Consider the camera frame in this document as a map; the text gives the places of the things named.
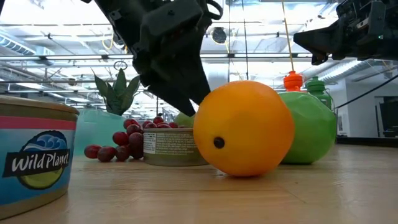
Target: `ceiling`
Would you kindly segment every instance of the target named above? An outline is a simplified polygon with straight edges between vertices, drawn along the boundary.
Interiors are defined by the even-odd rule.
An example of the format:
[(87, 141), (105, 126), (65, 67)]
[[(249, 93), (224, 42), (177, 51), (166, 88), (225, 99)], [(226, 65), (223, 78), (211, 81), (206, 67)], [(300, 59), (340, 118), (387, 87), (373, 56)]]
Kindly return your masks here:
[[(231, 4), (225, 4), (224, 0), (217, 2), (224, 8), (223, 17), (219, 21), (213, 21), (201, 46), (201, 54), (212, 55), (203, 59), (203, 68), (209, 79), (215, 74), (225, 76), (227, 80), (246, 79), (247, 72), (250, 80), (280, 88), (283, 77), (292, 67), (286, 57), (277, 55), (273, 57), (272, 54), (287, 54), (288, 40), (293, 53), (304, 55), (303, 58), (295, 58), (294, 69), (305, 76), (310, 77), (325, 72), (338, 63), (327, 62), (314, 68), (311, 66), (308, 52), (292, 42), (292, 36), (296, 32), (326, 27), (334, 22), (337, 19), (335, 14), (337, 4), (310, 0), (285, 1), (289, 31), (287, 36), (280, 2), (265, 0), (233, 1)], [(227, 40), (224, 44), (218, 44), (212, 39), (211, 34), (215, 27), (222, 27), (226, 32)], [(94, 1), (86, 4), (80, 0), (6, 0), (0, 17), (0, 45), (2, 40), (12, 40), (27, 49), (23, 53), (26, 55), (123, 56), (126, 54), (123, 46), (112, 43), (112, 38), (113, 30)], [(262, 56), (248, 58), (247, 61), (245, 58), (230, 60), (225, 57), (227, 53)], [(0, 54), (22, 55), (4, 45), (0, 47)], [(4, 68), (0, 71), (0, 78), (18, 81), (51, 80), (53, 83), (41, 85), (48, 90), (95, 90), (94, 83), (70, 85), (56, 82), (71, 78), (77, 82), (93, 80), (94, 73), (103, 79), (112, 79), (117, 72), (114, 69), (117, 61), (120, 60), (54, 60), (51, 65), (29, 60), (0, 62), (0, 66)], [(122, 61), (127, 65), (125, 70), (127, 79), (135, 77), (137, 73), (131, 66), (132, 60), (129, 56), (126, 55), (126, 59)], [(0, 86), (10, 90), (32, 89), (32, 85)], [(143, 87), (140, 91), (142, 93), (136, 96), (133, 107), (127, 113), (137, 117), (153, 117), (156, 113), (154, 110), (156, 98), (145, 94)], [(97, 93), (59, 92), (50, 94), (49, 97), (78, 108), (83, 107), (80, 104), (87, 102), (103, 107), (101, 105), (103, 100)], [(81, 98), (87, 102), (74, 101), (71, 98)], [(168, 104), (160, 102), (163, 103), (161, 107), (176, 112)]]

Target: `metal can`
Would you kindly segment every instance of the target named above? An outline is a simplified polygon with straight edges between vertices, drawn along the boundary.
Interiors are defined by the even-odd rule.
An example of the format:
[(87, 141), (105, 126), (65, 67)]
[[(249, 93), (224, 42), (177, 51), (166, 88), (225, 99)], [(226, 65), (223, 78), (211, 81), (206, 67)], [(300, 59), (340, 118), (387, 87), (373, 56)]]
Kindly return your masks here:
[(192, 128), (145, 129), (144, 162), (156, 166), (208, 164), (195, 145)]
[(79, 111), (0, 96), (0, 220), (68, 190)]

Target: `snake plant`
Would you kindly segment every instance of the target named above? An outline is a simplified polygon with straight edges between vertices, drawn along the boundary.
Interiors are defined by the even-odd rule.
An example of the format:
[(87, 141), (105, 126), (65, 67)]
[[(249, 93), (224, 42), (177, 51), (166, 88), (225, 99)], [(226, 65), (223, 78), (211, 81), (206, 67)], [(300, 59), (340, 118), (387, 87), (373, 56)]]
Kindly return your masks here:
[(128, 86), (123, 69), (119, 70), (113, 85), (106, 83), (95, 74), (94, 78), (99, 94), (104, 98), (107, 112), (122, 115), (130, 108), (140, 84), (139, 76), (134, 77)]

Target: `wooden table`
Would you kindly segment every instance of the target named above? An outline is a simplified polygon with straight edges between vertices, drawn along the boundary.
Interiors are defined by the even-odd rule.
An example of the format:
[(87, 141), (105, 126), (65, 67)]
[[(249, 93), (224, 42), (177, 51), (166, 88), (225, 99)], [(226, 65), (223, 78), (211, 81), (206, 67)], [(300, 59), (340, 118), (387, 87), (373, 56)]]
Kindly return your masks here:
[(77, 157), (67, 195), (8, 223), (396, 224), (398, 149), (336, 146), (312, 166), (250, 179)]

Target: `dish soap bottle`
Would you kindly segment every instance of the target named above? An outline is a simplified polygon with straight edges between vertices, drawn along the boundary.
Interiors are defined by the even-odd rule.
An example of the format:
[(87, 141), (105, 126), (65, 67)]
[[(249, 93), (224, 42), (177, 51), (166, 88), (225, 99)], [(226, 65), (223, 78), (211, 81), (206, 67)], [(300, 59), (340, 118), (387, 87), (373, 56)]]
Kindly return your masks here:
[(331, 97), (325, 91), (325, 82), (315, 76), (305, 86), (309, 94), (317, 97), (324, 105), (331, 109)]

